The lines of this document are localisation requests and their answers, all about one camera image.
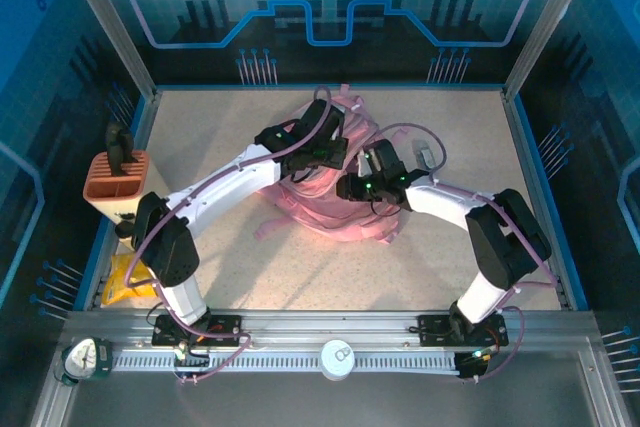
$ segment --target glass panel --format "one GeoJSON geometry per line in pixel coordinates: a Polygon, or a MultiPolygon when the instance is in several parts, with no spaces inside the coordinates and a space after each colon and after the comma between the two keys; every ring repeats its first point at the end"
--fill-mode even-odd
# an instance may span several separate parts
{"type": "Polygon", "coordinates": [[[156,82],[246,85],[501,83],[545,1],[114,0],[156,82]]]}
{"type": "Polygon", "coordinates": [[[601,330],[638,332],[640,0],[573,0],[521,98],[601,330]]]}
{"type": "Polygon", "coordinates": [[[84,271],[100,222],[88,165],[112,109],[130,123],[139,94],[85,0],[0,11],[0,423],[27,425],[78,285],[44,263],[84,271]]]}

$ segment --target white circular object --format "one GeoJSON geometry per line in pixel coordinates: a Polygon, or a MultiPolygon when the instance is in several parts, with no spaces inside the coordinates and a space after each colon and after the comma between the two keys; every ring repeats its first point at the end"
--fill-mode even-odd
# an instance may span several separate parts
{"type": "Polygon", "coordinates": [[[320,351],[320,369],[329,380],[346,378],[355,365],[353,349],[342,340],[331,340],[320,351]]]}

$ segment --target pink backpack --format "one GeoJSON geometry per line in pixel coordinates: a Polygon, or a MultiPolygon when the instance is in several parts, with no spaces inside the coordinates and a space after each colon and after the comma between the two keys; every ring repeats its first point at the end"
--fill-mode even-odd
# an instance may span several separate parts
{"type": "MultiPolygon", "coordinates": [[[[397,206],[377,203],[374,214],[368,202],[350,202],[336,195],[338,179],[345,171],[357,171],[358,152],[381,136],[377,135],[378,124],[365,110],[363,99],[351,97],[348,85],[342,85],[340,94],[331,100],[334,105],[345,107],[343,135],[349,139],[349,147],[343,170],[321,167],[303,182],[294,183],[287,178],[260,190],[260,194],[282,209],[286,217],[263,223],[254,233],[256,239],[262,240],[294,220],[339,242],[373,238],[388,244],[398,234],[400,213],[397,206]]],[[[297,109],[291,117],[299,118],[310,104],[297,109]]]]}

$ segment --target white work surface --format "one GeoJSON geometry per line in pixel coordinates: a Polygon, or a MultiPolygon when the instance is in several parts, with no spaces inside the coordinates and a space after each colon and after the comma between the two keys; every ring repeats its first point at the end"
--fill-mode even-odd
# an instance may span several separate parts
{"type": "MultiPolygon", "coordinates": [[[[527,198],[498,92],[354,92],[380,126],[407,121],[434,130],[449,155],[438,175],[442,180],[488,192],[510,187],[527,198]]],[[[180,190],[229,162],[264,127],[287,118],[311,95],[304,90],[163,92],[147,151],[169,188],[180,190]]],[[[436,153],[435,143],[429,143],[436,153]]],[[[407,166],[413,168],[415,161],[407,166]]],[[[478,271],[467,233],[434,217],[407,213],[406,226],[390,245],[334,242],[297,223],[255,240],[262,222],[282,215],[256,194],[197,239],[196,277],[210,307],[448,309],[478,271]]],[[[544,280],[540,272],[531,277],[544,280]]],[[[155,302],[130,299],[114,307],[148,308],[155,302]]],[[[512,303],[559,309],[551,289],[529,289],[512,303]]]]}

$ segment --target yellow object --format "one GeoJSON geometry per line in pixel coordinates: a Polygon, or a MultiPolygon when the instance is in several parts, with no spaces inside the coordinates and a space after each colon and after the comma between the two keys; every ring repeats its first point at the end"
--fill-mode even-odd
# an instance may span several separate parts
{"type": "MultiPolygon", "coordinates": [[[[155,297],[156,293],[151,285],[143,285],[130,289],[124,285],[124,276],[135,254],[120,254],[111,256],[111,273],[107,285],[102,293],[102,305],[111,305],[130,297],[155,297]]],[[[132,282],[151,279],[149,269],[142,262],[138,262],[133,269],[132,282]]]]}

